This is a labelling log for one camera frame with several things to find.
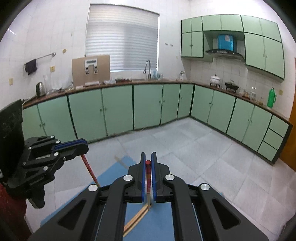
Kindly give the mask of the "red striped bamboo chopstick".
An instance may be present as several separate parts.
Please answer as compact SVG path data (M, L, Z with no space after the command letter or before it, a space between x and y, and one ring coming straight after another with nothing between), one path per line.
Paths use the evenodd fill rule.
M95 184L100 187L100 184L99 184L95 174L93 173L92 168L90 167L84 154L81 155L81 159L82 159L83 163L85 164L85 167L86 167L87 171L89 172L90 176L92 177L93 181L95 182Z

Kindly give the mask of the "green thermos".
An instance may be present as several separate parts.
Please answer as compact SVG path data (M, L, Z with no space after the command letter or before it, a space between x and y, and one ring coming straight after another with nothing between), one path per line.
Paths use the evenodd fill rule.
M276 101L276 92L275 92L274 88L272 87L271 90L269 91L268 100L267 100L267 107L273 108L275 101Z

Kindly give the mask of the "green upper kitchen cabinets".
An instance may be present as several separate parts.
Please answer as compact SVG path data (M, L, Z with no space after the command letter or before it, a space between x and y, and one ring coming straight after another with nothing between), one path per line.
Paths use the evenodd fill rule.
M181 57L239 60L278 82L285 54L278 24L246 15L208 15L181 20Z

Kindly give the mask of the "green lower kitchen cabinets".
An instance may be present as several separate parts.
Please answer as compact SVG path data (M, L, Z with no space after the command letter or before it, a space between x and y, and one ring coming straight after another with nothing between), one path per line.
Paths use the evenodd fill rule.
M51 94L23 109L25 138L89 142L191 117L275 163L292 124L230 92L193 83L125 83Z

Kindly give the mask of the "bamboo chopstick in holder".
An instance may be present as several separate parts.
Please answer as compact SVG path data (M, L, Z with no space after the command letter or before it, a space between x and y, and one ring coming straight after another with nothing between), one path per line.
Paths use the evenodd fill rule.
M128 166L117 156L114 156L115 160L121 164L121 166L123 166L124 168L128 169Z

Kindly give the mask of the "black wok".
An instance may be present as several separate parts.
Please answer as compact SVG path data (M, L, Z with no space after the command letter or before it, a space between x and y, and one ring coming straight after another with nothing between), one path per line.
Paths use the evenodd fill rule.
M233 80L229 82L225 82L226 90L229 92L236 93L236 91L239 89L239 86L234 83Z

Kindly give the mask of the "black range hood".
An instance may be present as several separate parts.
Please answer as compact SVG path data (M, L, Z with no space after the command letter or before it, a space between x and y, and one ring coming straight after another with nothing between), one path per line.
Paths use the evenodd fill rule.
M245 41L234 35L205 36L208 45L205 46L205 55L211 58L224 58L245 61Z

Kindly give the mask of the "steel electric kettle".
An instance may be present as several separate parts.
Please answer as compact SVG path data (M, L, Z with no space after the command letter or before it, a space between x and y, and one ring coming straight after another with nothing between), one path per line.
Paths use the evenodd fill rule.
M46 89L45 89L44 84L42 82L38 82L36 84L36 96L38 98L40 98L40 97L43 97L45 95L46 95Z

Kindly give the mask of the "red patterned bamboo chopstick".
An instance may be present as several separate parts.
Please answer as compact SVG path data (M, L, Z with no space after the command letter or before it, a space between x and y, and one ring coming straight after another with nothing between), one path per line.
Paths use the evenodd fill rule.
M145 161L146 167L146 181L147 181L147 207L150 210L151 207L151 161Z

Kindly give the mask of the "brown cardboard board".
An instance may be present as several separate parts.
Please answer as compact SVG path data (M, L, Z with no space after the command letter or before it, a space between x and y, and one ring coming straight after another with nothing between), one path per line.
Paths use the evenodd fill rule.
M110 79L110 56L97 55L72 59L73 86Z

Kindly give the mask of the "chrome kitchen faucet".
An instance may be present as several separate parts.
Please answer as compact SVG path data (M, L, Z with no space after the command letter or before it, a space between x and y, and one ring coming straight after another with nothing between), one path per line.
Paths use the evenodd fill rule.
M151 61L148 59L145 63L144 71L143 73L147 76L147 79L151 79Z

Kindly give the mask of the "green kitchen cabinets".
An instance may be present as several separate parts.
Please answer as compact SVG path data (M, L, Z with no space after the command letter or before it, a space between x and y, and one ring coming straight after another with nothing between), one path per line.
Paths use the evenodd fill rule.
M275 163L292 124L230 92L193 83L125 83L51 94L23 109L25 138L89 142L191 117Z
M278 82L285 54L278 24L246 15L208 15L181 20L181 57L239 60Z

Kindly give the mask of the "white cooking pot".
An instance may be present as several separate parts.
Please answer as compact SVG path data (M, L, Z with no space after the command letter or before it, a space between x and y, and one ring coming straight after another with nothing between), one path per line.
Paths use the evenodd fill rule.
M215 74L210 78L210 86L220 88L220 78Z

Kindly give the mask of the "dark hanging towel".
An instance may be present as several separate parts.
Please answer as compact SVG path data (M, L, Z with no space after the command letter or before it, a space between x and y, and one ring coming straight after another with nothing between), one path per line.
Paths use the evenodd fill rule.
M25 71L28 75L31 75L37 71L37 60L33 59L25 63Z

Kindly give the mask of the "white window blind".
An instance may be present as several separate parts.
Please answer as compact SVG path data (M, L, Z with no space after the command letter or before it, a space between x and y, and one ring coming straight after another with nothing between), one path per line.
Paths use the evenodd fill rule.
M111 71L158 66L159 15L144 9L92 4L86 26L86 56L108 55Z

